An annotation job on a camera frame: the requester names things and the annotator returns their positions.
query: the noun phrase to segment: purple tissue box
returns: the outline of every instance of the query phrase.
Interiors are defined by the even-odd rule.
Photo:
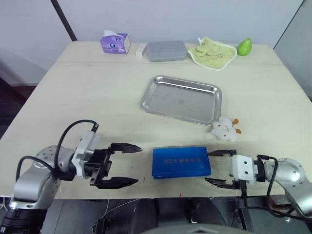
[[[101,39],[101,45],[105,53],[127,54],[130,48],[128,34],[117,33],[116,35],[104,36]]]

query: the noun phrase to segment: blue box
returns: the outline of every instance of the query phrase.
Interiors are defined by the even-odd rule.
[[[205,147],[153,149],[154,179],[211,175]]]

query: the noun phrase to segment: tissue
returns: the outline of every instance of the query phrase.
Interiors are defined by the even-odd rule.
[[[111,30],[104,30],[100,43],[104,52],[111,54],[127,54],[131,45],[128,34]]]

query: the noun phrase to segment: light green cloth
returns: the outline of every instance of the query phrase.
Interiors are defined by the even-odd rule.
[[[198,47],[191,47],[188,53],[195,63],[215,71],[225,68],[237,54],[235,47],[209,38],[204,38]]]

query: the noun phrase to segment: white plush toy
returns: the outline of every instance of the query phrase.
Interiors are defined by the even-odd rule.
[[[242,133],[240,129],[235,129],[234,125],[238,124],[238,119],[231,121],[229,118],[221,117],[219,121],[213,123],[211,133],[219,140],[235,142],[237,139],[236,133]]]

